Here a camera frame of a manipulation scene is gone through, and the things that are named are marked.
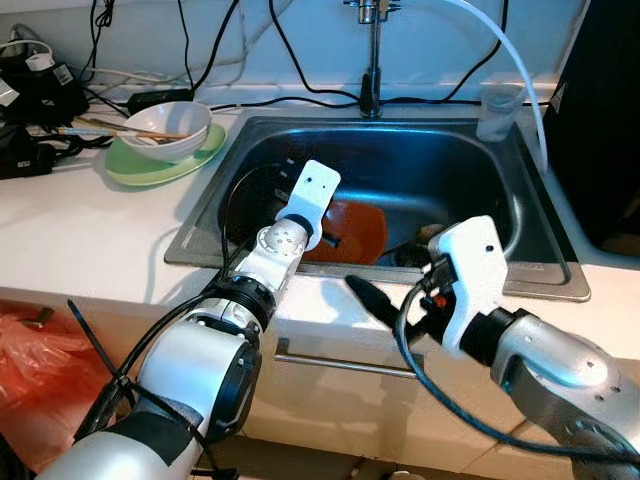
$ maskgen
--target red plastic bag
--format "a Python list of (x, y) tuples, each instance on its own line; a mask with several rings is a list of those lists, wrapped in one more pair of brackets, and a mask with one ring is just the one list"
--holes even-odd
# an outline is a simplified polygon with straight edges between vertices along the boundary
[(20, 321), (37, 313), (0, 304), (0, 433), (39, 473), (73, 444), (109, 373), (64, 317), (41, 329)]

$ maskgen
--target stainless steel sink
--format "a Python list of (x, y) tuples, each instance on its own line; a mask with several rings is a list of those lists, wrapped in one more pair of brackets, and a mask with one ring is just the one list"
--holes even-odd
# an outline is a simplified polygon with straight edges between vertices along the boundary
[[(342, 176), (335, 199), (384, 210), (388, 249), (412, 243), (423, 226), (488, 214), (509, 261), (506, 294), (586, 301), (589, 287), (519, 132), (487, 144), (476, 139), (475, 128), (476, 120), (251, 118), (165, 261), (220, 267), (220, 206), (238, 180), (249, 173), (229, 208), (231, 249), (273, 223), (315, 156)], [(375, 266), (303, 263), (300, 271), (396, 283), (420, 277), (418, 268), (391, 257)]]

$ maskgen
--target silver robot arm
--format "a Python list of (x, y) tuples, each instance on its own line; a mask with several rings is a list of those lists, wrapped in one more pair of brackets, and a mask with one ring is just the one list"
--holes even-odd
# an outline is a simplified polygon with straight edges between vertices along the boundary
[[(137, 384), (166, 402), (211, 444), (242, 427), (260, 371), (260, 336), (321, 219), (340, 175), (310, 160), (276, 223), (212, 298), (201, 301), (153, 344)], [(39, 480), (183, 480), (202, 454), (193, 434), (144, 396), (120, 422), (78, 441)], [(237, 472), (221, 472), (222, 479)]]
[[(535, 315), (499, 307), (507, 266), (490, 217), (453, 226), (429, 243), (427, 314), (405, 329), (428, 334), (454, 357), (471, 356), (530, 421), (561, 446), (640, 452), (640, 388), (593, 343)], [(399, 310), (362, 279), (347, 283), (370, 313), (394, 330)], [(573, 461), (577, 480), (639, 479), (634, 466)]]

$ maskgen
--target green plate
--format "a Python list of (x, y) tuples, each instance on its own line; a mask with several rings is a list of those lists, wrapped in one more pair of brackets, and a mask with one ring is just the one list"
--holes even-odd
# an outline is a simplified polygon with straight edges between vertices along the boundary
[(180, 163), (166, 163), (147, 158), (116, 138), (107, 152), (107, 173), (122, 185), (148, 187), (175, 180), (197, 170), (224, 146), (227, 132), (217, 123), (212, 123), (209, 135), (196, 153)]

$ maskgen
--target clear cup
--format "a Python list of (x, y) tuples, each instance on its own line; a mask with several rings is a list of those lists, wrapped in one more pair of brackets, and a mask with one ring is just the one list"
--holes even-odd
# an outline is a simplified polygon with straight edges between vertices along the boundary
[(501, 142), (511, 130), (527, 91), (518, 85), (485, 88), (480, 96), (482, 107), (476, 136), (483, 142)]

